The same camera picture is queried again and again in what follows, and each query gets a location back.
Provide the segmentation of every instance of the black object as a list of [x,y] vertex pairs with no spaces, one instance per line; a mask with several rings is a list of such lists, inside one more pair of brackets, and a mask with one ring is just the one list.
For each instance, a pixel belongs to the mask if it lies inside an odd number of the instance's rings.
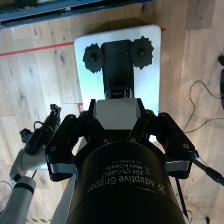
[[26,183],[17,183],[14,188],[24,188],[28,191],[30,191],[32,194],[34,193],[33,187],[31,187],[29,184]]
[[25,152],[27,154],[34,155],[40,144],[47,145],[49,143],[60,125],[60,111],[60,107],[52,104],[51,113],[42,123],[42,127],[35,129],[34,133],[31,133],[28,129],[23,129],[20,132],[22,141],[26,143]]
[[220,95],[221,95],[221,102],[222,107],[224,109],[224,69],[221,72],[221,79],[220,79]]
[[32,179],[35,177],[36,173],[37,173],[37,171],[35,170],[32,177],[31,177]]
[[131,58],[135,67],[143,69],[145,66],[152,64],[153,47],[148,38],[134,40],[131,46]]
[[0,29],[142,2],[145,0],[57,0],[42,2],[27,10],[21,10],[18,5],[13,5],[0,8]]
[[194,152],[194,159],[197,159],[197,158],[199,158],[199,154],[198,154],[198,151],[195,150],[195,152]]
[[210,167],[205,166],[204,164],[200,163],[198,160],[193,160],[193,163],[196,166],[198,166],[200,169],[205,171],[205,173],[209,177],[211,177],[216,183],[219,183],[222,186],[224,186],[224,177],[219,172],[217,172],[216,170],[213,170]]
[[180,186],[180,181],[179,181],[178,178],[175,178],[175,180],[176,180],[176,184],[177,184],[178,193],[179,193],[179,196],[180,196],[180,202],[181,202],[181,205],[182,205],[183,213],[188,218],[187,209],[186,209],[186,206],[185,206],[184,197],[183,197],[181,186]]
[[15,0],[18,8],[25,9],[25,7],[37,7],[37,0]]
[[115,142],[79,170],[67,224],[185,224],[161,161],[149,148]]
[[92,44],[85,50],[83,61],[86,67],[92,72],[99,72],[103,66],[103,54],[98,44]]
[[92,44],[85,49],[83,61],[92,73],[103,71],[104,93],[106,98],[134,96],[134,68],[143,69],[152,64],[152,43],[142,36],[130,40]]
[[22,131],[20,131],[20,136],[22,138],[23,143],[27,143],[29,139],[32,136],[32,132],[29,129],[24,128]]
[[[151,134],[156,135],[169,157],[175,161],[189,161],[190,164],[187,171],[172,171],[169,172],[169,175],[180,179],[188,178],[195,152],[192,143],[168,114],[162,113],[157,118],[151,111],[144,109],[140,99],[138,99],[138,104],[141,117],[137,120],[126,141],[150,147],[160,158],[161,155],[157,153],[158,150],[154,149],[147,141]],[[79,118],[76,118],[75,115],[68,115],[46,147],[46,159],[53,181],[66,179],[70,174],[66,172],[55,174],[52,172],[50,164],[74,163],[79,168],[90,153],[113,142],[111,136],[94,118],[94,108],[95,100],[92,100],[89,111],[82,112]],[[74,158],[71,151],[81,136],[86,138],[88,144]]]
[[208,89],[208,87],[205,85],[204,82],[202,82],[201,80],[195,81],[195,82],[191,85],[190,93],[189,93],[189,99],[190,99],[191,104],[192,104],[192,106],[193,106],[193,111],[192,111],[191,116],[189,117],[189,119],[188,119],[188,121],[187,121],[187,123],[186,123],[186,125],[185,125],[185,127],[184,127],[184,129],[183,129],[183,131],[184,131],[185,134],[186,134],[186,133],[191,133],[191,132],[194,132],[194,131],[199,130],[200,128],[202,128],[205,124],[207,124],[207,123],[210,122],[210,121],[214,121],[214,120],[223,120],[223,119],[224,119],[224,118],[213,118],[213,119],[209,119],[209,120],[206,120],[206,121],[205,121],[202,125],[200,125],[198,128],[195,128],[194,130],[191,130],[191,131],[185,131],[186,128],[187,128],[187,126],[188,126],[188,124],[190,123],[190,121],[191,121],[191,119],[192,119],[194,113],[195,113],[195,108],[196,108],[196,107],[195,107],[195,104],[194,104],[194,102],[193,102],[193,100],[192,100],[191,92],[192,92],[192,89],[193,89],[194,85],[197,84],[197,83],[202,84],[202,85],[205,87],[205,89],[208,91],[208,93],[209,93],[212,97],[214,97],[215,99],[221,99],[221,97],[217,97],[217,96],[215,96],[214,94],[212,94],[211,91]]
[[219,61],[219,63],[220,63],[222,66],[224,66],[224,55],[220,55],[220,56],[218,57],[218,61]]
[[206,220],[206,224],[210,224],[210,218],[209,217],[206,217],[205,220]]

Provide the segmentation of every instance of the metal bracket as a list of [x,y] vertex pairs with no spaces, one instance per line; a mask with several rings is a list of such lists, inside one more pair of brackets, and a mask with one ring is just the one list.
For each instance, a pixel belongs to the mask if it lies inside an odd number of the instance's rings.
[[140,99],[137,100],[139,109],[141,111],[141,117],[135,123],[130,135],[128,136],[128,141],[133,143],[139,143],[142,137],[146,134],[147,125],[153,115],[153,111],[145,110],[142,101]]
[[190,161],[172,161],[165,163],[166,172],[172,171],[187,171],[190,165]]
[[167,113],[160,113],[158,122],[163,124],[164,132],[157,140],[164,147],[166,154],[174,160],[192,160],[195,147],[176,122]]
[[53,174],[57,173],[77,174],[77,167],[75,164],[55,163],[50,164],[50,168]]
[[93,138],[95,138],[100,145],[105,145],[108,144],[109,142],[112,142],[112,139],[106,132],[106,130],[103,128],[101,123],[94,118],[95,103],[96,103],[95,100],[91,100],[89,110],[82,112],[80,114],[80,117],[83,119],[83,121],[86,123],[87,127],[90,130],[88,134],[90,134]]

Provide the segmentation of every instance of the red line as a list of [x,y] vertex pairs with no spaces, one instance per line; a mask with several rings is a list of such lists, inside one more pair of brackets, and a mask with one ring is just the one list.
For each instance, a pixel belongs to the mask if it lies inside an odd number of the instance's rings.
[[79,108],[79,113],[82,112],[81,106],[83,105],[83,103],[77,103],[78,104],[78,108]]
[[73,45],[73,44],[74,44],[74,42],[67,42],[67,43],[62,43],[62,44],[49,45],[49,46],[45,46],[45,47],[36,47],[36,48],[31,48],[31,49],[26,49],[26,50],[12,51],[12,52],[7,52],[7,53],[2,53],[2,54],[0,54],[0,57],[14,55],[14,54],[21,54],[21,53],[26,53],[26,52],[31,52],[31,51],[40,51],[40,50],[56,48],[56,47],[63,47],[63,46],[68,46],[68,45]]

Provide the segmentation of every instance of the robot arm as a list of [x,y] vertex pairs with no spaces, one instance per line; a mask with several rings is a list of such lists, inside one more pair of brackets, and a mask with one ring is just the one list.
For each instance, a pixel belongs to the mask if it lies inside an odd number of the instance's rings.
[[26,143],[20,150],[10,171],[13,190],[3,213],[1,224],[24,224],[27,212],[36,187],[36,182],[26,176],[28,170],[47,170],[45,148],[60,125],[61,108],[51,105],[51,113],[42,127],[34,133],[24,129],[21,131],[22,141]]
[[[123,102],[124,110],[127,109],[128,102],[135,108],[132,112],[136,114],[131,116],[131,124],[113,113],[122,110],[122,104],[118,101]],[[110,107],[111,102],[119,108]],[[103,114],[98,111],[101,103],[105,104]],[[114,125],[114,122],[118,120],[120,127],[125,129],[115,129],[117,125]],[[148,141],[150,135],[157,136],[166,150],[166,155],[169,155],[169,161]],[[72,148],[81,136],[85,137],[87,143],[74,156]],[[178,146],[171,144],[173,141],[176,141]],[[45,150],[52,181],[61,181],[76,174],[71,178],[76,178],[76,184],[68,184],[68,189],[71,189],[69,200],[63,200],[68,194],[62,197],[63,203],[59,203],[54,215],[57,218],[53,217],[52,223],[90,223],[92,219],[107,223],[108,217],[113,217],[112,222],[125,223],[125,220],[129,222],[138,216],[144,220],[155,219],[157,223],[169,223],[171,219],[175,219],[177,223],[186,223],[177,209],[178,205],[166,173],[186,179],[194,151],[192,143],[168,114],[155,116],[152,111],[144,109],[141,100],[107,99],[97,103],[92,100],[89,110],[82,112],[78,118],[68,115],[64,119]],[[163,197],[172,200],[173,204],[169,204]],[[139,210],[160,200],[164,207],[161,208],[158,204],[156,208],[155,205],[151,208],[155,213]],[[156,215],[158,210],[164,213],[164,217],[170,217],[168,221]],[[59,222],[58,217],[63,217],[63,220]]]

